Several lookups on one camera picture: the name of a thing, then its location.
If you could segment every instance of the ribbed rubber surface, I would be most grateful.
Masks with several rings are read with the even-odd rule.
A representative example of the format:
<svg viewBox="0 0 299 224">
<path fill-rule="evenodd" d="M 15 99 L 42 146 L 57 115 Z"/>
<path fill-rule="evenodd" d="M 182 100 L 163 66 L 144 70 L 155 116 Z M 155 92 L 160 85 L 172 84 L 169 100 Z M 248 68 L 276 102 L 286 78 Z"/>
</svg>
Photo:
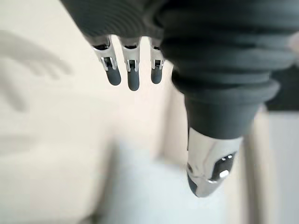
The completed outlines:
<svg viewBox="0 0 299 224">
<path fill-rule="evenodd" d="M 144 25 L 140 9 L 126 0 L 61 1 L 87 37 L 115 34 L 127 38 L 139 36 L 162 38 L 160 30 Z"/>
</svg>

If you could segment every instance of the dark background object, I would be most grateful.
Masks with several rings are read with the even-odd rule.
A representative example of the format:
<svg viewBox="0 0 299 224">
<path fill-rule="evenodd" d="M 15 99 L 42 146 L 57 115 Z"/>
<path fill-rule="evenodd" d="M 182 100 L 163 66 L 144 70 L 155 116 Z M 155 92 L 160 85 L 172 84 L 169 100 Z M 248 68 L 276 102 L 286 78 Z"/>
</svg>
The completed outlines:
<svg viewBox="0 0 299 224">
<path fill-rule="evenodd" d="M 280 82 L 277 96 L 267 102 L 269 111 L 299 111 L 299 68 L 297 65 L 275 71 L 273 79 Z"/>
</svg>

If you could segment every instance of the blurry background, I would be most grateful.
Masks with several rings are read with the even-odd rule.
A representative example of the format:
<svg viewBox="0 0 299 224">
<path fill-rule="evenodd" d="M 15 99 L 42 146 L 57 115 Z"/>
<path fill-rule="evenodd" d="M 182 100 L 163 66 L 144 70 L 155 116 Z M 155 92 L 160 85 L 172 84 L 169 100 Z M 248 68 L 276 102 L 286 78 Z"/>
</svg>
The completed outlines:
<svg viewBox="0 0 299 224">
<path fill-rule="evenodd" d="M 88 222 L 95 208 L 112 224 L 297 223 L 297 113 L 261 111 L 231 176 L 198 199 L 171 65 L 152 84 L 143 38 L 132 92 L 113 42 L 116 87 L 58 0 L 0 1 L 0 224 Z"/>
</svg>

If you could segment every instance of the white surface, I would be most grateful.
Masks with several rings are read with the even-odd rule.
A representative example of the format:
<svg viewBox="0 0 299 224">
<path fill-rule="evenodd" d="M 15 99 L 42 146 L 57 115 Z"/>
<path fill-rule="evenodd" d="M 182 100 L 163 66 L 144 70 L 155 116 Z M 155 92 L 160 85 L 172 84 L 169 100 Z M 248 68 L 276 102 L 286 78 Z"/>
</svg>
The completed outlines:
<svg viewBox="0 0 299 224">
<path fill-rule="evenodd" d="M 146 153 L 121 148 L 109 172 L 106 213 L 99 224 L 224 224 L 224 188 L 208 198 L 189 190 L 186 172 L 151 160 Z"/>
<path fill-rule="evenodd" d="M 269 117 L 279 198 L 277 223 L 296 224 L 299 219 L 299 113 L 273 112 Z"/>
</svg>

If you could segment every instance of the robotic hand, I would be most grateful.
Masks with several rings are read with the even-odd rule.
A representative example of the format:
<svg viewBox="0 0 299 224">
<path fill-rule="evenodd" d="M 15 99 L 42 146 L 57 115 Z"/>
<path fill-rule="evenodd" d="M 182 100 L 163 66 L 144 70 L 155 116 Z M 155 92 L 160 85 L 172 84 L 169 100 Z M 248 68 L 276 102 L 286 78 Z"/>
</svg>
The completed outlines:
<svg viewBox="0 0 299 224">
<path fill-rule="evenodd" d="M 164 57 L 173 63 L 172 82 L 185 95 L 189 185 L 198 197 L 214 192 L 259 106 L 279 90 L 271 72 L 294 63 L 288 38 L 299 30 L 299 2 L 61 1 L 112 85 L 121 76 L 109 35 L 120 37 L 132 91 L 141 36 L 151 37 L 153 83 L 161 81 Z"/>
</svg>

